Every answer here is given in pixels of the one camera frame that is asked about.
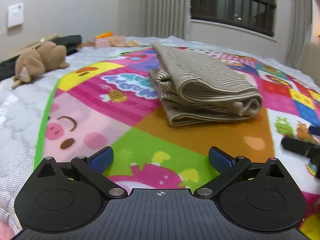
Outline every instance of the metal pin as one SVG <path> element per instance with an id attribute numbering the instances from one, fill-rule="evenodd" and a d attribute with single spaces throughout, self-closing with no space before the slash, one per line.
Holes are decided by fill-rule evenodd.
<path id="1" fill-rule="evenodd" d="M 201 196 L 210 196 L 213 193 L 213 191 L 210 188 L 202 187 L 197 190 L 197 193 Z"/>
<path id="2" fill-rule="evenodd" d="M 123 193 L 124 193 L 124 190 L 119 187 L 115 187 L 109 190 L 109 194 L 112 196 L 121 196 Z"/>

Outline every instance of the fabric fold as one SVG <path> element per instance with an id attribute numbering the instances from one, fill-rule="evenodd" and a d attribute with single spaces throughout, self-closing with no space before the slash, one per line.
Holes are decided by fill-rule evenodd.
<path id="1" fill-rule="evenodd" d="M 219 59 L 158 42 L 152 47 L 160 68 L 150 69 L 149 79 L 171 125 L 236 122 L 260 111 L 258 89 Z"/>

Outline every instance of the curtain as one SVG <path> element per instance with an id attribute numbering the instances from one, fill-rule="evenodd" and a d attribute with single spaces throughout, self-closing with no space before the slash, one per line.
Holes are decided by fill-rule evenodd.
<path id="1" fill-rule="evenodd" d="M 291 40 L 289 41 L 286 65 L 299 69 L 304 46 L 310 38 L 312 0 L 292 0 L 292 5 Z"/>
<path id="2" fill-rule="evenodd" d="M 190 0 L 146 0 L 146 36 L 187 39 L 190 25 Z"/>

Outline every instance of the triangular cutout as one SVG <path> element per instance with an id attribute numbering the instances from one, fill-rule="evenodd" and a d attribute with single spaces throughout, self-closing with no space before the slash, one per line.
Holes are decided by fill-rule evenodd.
<path id="1" fill-rule="evenodd" d="M 284 178 L 284 175 L 282 174 L 281 170 L 279 169 L 278 165 L 276 165 L 276 164 L 270 165 L 270 168 L 267 172 L 267 176 L 276 177 L 276 178 Z"/>
<path id="2" fill-rule="evenodd" d="M 52 166 L 50 163 L 45 163 L 42 167 L 42 169 L 39 171 L 37 177 L 42 178 L 42 177 L 50 177 L 50 176 L 55 176 L 56 173 L 54 172 Z"/>

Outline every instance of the mattress cover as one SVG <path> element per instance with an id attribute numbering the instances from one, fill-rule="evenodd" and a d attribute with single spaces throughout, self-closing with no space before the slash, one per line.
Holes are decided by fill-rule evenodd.
<path id="1" fill-rule="evenodd" d="M 159 41 L 163 45 L 210 49 L 246 57 L 253 57 L 267 65 L 275 67 L 320 92 L 312 78 L 300 71 L 286 67 L 275 59 L 263 59 L 256 55 L 206 45 L 200 42 L 184 41 L 175 37 L 135 38 L 143 45 Z M 76 54 L 67 57 L 70 67 L 46 73 L 33 84 L 25 84 L 11 90 L 12 79 L 0 82 L 0 219 L 8 224 L 16 234 L 21 230 L 14 213 L 14 200 L 19 190 L 33 171 L 39 127 L 52 89 L 58 79 L 67 73 L 95 62 L 118 56 L 123 52 L 136 51 L 139 48 L 105 48 L 85 47 Z"/>

